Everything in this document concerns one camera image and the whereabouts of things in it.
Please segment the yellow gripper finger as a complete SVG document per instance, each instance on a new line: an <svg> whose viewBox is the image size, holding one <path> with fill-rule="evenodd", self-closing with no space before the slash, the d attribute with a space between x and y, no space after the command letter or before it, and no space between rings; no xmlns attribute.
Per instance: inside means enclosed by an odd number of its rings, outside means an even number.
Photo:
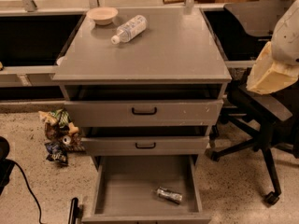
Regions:
<svg viewBox="0 0 299 224"><path fill-rule="evenodd" d="M299 67L279 62L272 57L271 42L267 42L252 66L246 89L261 95L281 91L299 78Z"/></svg>

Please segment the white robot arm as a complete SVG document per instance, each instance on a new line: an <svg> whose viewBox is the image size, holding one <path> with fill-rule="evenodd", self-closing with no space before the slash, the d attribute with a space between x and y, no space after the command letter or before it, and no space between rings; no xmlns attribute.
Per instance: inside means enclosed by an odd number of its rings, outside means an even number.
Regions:
<svg viewBox="0 0 299 224"><path fill-rule="evenodd" d="M299 1L279 19L249 73L246 89L258 94L283 90L299 78Z"/></svg>

